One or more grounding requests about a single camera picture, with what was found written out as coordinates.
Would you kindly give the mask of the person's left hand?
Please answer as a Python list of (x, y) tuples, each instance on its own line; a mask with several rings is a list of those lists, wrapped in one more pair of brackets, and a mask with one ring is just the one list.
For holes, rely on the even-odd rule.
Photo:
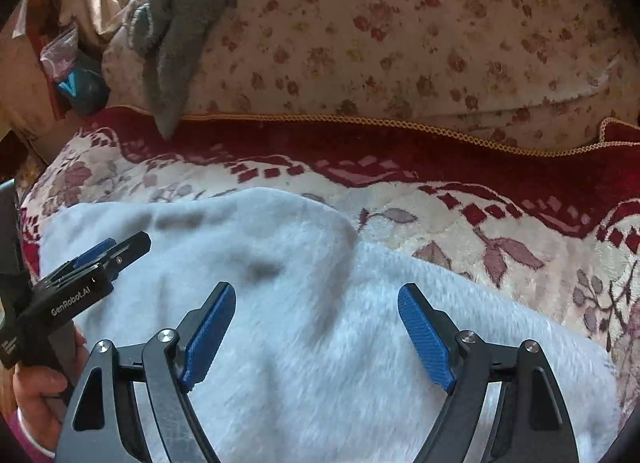
[(9, 429), (30, 461), (52, 462), (63, 422), (46, 397), (65, 391), (65, 375), (42, 365), (17, 365), (12, 386), (17, 409), (8, 420)]

